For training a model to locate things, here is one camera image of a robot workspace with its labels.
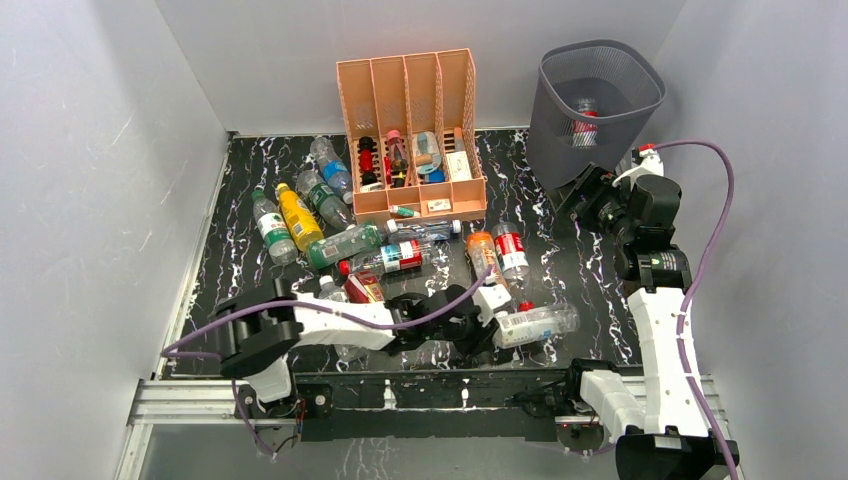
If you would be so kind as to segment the clear bottle red blue label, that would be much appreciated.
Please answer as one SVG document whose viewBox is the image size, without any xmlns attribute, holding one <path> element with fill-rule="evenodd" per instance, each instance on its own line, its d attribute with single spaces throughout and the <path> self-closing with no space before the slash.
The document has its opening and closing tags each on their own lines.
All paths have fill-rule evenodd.
<svg viewBox="0 0 848 480">
<path fill-rule="evenodd" d="M 411 270 L 428 263 L 434 247 L 433 242 L 419 240 L 387 244 L 341 260 L 338 267 L 340 273 L 345 276 L 359 272 L 370 272 L 381 276 L 386 273 Z"/>
</svg>

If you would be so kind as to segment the red label cola bottle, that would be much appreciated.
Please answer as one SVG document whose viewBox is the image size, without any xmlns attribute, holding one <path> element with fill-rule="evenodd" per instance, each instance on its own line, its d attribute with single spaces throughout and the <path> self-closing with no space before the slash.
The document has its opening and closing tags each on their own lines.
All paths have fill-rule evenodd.
<svg viewBox="0 0 848 480">
<path fill-rule="evenodd" d="M 492 235 L 501 272 L 517 310 L 533 309 L 535 305 L 529 293 L 530 265 L 517 226 L 512 222 L 500 222 L 492 229 Z"/>
</svg>

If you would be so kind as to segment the red label bottle red cap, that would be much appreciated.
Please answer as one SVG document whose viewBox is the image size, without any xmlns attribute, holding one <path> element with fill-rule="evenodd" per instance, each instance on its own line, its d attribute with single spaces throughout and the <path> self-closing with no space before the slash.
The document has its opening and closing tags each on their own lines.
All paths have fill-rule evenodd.
<svg viewBox="0 0 848 480">
<path fill-rule="evenodd" d="M 584 117 L 597 117 L 596 101 L 593 98 L 581 98 L 576 101 L 575 111 Z M 597 146 L 598 125 L 583 120 L 575 120 L 572 141 L 575 148 L 593 148 Z"/>
</svg>

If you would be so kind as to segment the orange drink bottle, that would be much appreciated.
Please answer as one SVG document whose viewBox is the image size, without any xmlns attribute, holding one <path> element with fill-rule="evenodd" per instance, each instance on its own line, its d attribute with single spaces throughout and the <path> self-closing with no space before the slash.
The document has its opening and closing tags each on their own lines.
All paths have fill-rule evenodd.
<svg viewBox="0 0 848 480">
<path fill-rule="evenodd" d="M 484 285 L 497 283 L 507 287 L 497 259 L 494 239 L 489 232 L 471 233 L 466 239 L 466 255 L 477 280 L 482 279 Z"/>
</svg>

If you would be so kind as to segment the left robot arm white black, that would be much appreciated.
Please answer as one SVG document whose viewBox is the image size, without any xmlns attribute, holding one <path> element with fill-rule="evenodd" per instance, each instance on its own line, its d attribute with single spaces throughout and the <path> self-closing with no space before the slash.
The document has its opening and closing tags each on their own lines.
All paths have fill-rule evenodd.
<svg viewBox="0 0 848 480">
<path fill-rule="evenodd" d="M 247 381 L 263 407 L 286 416 L 299 400 L 284 359 L 290 350 L 343 345 L 394 356 L 428 341 L 445 341 L 464 356 L 476 356 L 490 346 L 495 318 L 510 303 L 507 289 L 498 283 L 475 291 L 453 284 L 430 296 L 406 293 L 367 303 L 301 296 L 276 283 L 215 307 L 215 318 L 225 322 L 220 374 Z"/>
</svg>

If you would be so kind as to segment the gold red tea bottle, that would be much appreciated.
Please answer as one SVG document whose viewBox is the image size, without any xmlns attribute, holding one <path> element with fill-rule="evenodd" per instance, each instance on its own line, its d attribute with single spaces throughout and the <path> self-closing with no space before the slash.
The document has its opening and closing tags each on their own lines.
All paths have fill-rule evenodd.
<svg viewBox="0 0 848 480">
<path fill-rule="evenodd" d="M 343 288 L 351 303 L 381 303 L 385 301 L 384 291 L 378 278 L 370 271 L 351 273 Z"/>
</svg>

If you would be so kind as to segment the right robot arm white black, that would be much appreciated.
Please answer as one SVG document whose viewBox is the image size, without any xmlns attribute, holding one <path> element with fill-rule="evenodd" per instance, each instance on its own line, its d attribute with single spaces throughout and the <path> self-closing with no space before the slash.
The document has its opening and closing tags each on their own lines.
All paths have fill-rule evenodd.
<svg viewBox="0 0 848 480">
<path fill-rule="evenodd" d="M 618 180 L 589 165 L 564 206 L 583 229 L 615 245 L 617 276 L 642 354 L 645 399 L 625 385 L 618 367 L 575 360 L 562 388 L 565 405 L 591 411 L 607 433 L 621 479 L 736 479 L 739 449 L 728 439 L 701 386 L 687 297 L 695 290 L 690 262 L 672 239 L 680 186 L 660 175 Z"/>
</svg>

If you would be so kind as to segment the clear bottle white label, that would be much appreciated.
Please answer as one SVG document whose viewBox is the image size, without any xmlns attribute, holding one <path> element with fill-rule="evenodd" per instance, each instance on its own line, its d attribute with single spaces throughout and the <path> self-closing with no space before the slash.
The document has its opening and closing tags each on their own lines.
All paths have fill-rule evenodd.
<svg viewBox="0 0 848 480">
<path fill-rule="evenodd" d="M 497 316 L 493 345 L 500 349 L 539 342 L 556 335 L 575 332 L 580 326 L 576 308 L 568 303 L 535 307 L 523 312 Z"/>
</svg>

